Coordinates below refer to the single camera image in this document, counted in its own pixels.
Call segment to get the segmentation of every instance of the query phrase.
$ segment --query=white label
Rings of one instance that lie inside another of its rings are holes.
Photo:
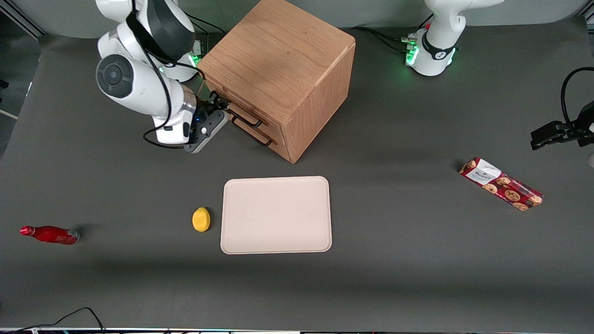
[[[492,164],[481,159],[475,169],[471,170],[466,177],[472,181],[485,185],[501,175],[501,171]]]

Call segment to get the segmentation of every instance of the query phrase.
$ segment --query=red bottle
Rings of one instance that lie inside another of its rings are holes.
[[[31,236],[39,241],[62,245],[76,244],[80,237],[75,230],[55,226],[23,226],[20,232],[22,235]]]

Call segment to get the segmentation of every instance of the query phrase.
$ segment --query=drawer handle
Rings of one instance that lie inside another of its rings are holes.
[[[237,124],[235,123],[235,120],[236,120],[236,119],[237,119],[237,117],[236,117],[235,115],[234,115],[234,116],[233,116],[233,118],[231,119],[231,124],[233,124],[233,126],[234,126],[234,127],[236,127],[236,128],[238,128],[238,129],[240,129],[240,130],[241,130],[241,132],[245,133],[245,134],[246,134],[246,135],[248,135],[250,138],[252,138],[253,140],[255,140],[255,141],[256,141],[256,143],[258,143],[258,144],[260,144],[260,145],[262,145],[262,146],[264,146],[264,147],[268,147],[268,146],[270,146],[270,144],[272,143],[272,139],[270,139],[270,138],[269,138],[267,143],[262,143],[261,141],[259,141],[259,140],[258,140],[258,138],[256,138],[256,137],[252,136],[252,135],[251,135],[249,132],[245,131],[245,130],[244,130],[242,127],[240,127],[239,125],[237,125]]]
[[[241,119],[241,121],[242,121],[242,122],[246,123],[247,125],[249,125],[249,126],[250,126],[250,127],[252,127],[252,128],[257,128],[257,127],[259,127],[260,125],[262,125],[262,120],[258,120],[258,122],[256,122],[256,123],[251,123],[251,122],[248,122],[248,120],[247,120],[247,119],[245,119],[245,118],[241,117],[241,116],[240,116],[239,114],[237,114],[235,111],[231,110],[231,108],[229,108],[229,109],[227,109],[227,110],[228,110],[228,111],[229,111],[229,112],[230,112],[230,113],[231,113],[231,114],[232,114],[232,115],[233,115],[235,118],[239,118],[239,119]]]

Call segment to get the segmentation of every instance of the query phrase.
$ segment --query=bottle cap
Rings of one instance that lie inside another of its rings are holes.
[[[32,235],[35,233],[35,228],[31,226],[23,226],[19,232],[21,232],[22,235]]]

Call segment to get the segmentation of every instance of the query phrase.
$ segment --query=gray backdrop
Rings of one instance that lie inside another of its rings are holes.
[[[94,0],[13,0],[47,32],[71,37],[99,37],[115,27]],[[412,27],[431,12],[422,0],[289,0],[337,27]],[[466,11],[471,26],[535,24],[560,20],[588,0],[507,0],[481,10]],[[189,14],[231,29],[258,0],[179,0]]]

